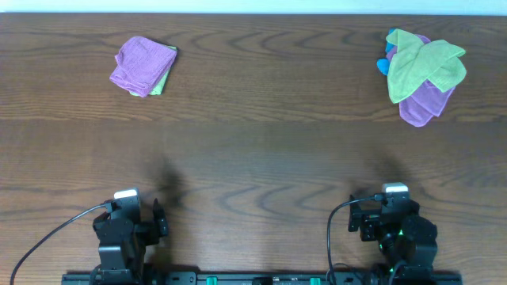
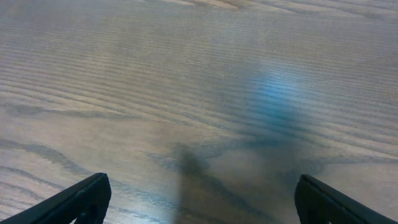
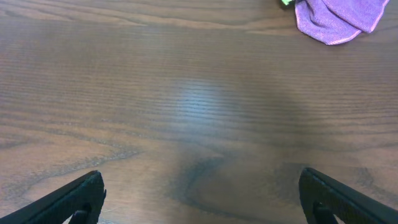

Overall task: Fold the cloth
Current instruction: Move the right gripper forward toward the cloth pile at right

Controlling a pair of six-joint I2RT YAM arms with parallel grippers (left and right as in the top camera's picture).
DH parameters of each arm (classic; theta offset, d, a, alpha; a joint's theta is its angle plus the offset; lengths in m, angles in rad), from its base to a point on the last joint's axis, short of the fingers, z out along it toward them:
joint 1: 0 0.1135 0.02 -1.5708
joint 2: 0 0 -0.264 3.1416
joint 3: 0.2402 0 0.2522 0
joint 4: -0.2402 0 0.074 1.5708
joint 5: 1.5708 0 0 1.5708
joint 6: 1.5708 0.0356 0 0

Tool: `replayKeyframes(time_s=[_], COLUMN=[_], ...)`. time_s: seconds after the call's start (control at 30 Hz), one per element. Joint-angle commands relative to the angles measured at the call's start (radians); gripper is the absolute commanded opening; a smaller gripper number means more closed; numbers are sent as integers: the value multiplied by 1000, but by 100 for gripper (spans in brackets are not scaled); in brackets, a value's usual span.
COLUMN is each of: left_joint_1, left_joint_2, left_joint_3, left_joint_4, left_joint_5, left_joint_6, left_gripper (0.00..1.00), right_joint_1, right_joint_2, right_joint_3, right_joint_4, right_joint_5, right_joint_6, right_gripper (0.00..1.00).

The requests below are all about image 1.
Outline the green microfiber cloth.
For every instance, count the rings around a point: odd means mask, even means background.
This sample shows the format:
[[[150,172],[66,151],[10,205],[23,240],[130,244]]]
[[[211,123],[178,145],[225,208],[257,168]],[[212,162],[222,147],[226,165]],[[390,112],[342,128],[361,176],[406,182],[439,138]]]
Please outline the green microfiber cloth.
[[[387,74],[389,98],[394,104],[410,97],[426,81],[446,92],[467,75],[460,60],[466,51],[446,40],[426,44],[417,35],[397,28],[386,41],[397,48]]]

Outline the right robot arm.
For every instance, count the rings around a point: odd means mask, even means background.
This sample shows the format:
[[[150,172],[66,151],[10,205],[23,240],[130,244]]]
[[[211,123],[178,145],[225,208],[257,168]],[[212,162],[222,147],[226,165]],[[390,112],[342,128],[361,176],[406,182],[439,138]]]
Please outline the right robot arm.
[[[363,278],[364,284],[434,284],[437,227],[419,215],[420,205],[408,193],[349,197],[348,231],[375,241],[386,259]]]

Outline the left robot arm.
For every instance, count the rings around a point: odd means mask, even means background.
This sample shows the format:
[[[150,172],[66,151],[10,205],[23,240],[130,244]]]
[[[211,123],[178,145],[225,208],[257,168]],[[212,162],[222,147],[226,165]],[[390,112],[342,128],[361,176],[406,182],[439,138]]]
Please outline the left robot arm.
[[[155,200],[153,218],[143,221],[137,196],[106,202],[106,212],[93,221],[99,239],[101,284],[144,284],[146,248],[169,233],[166,213]]]

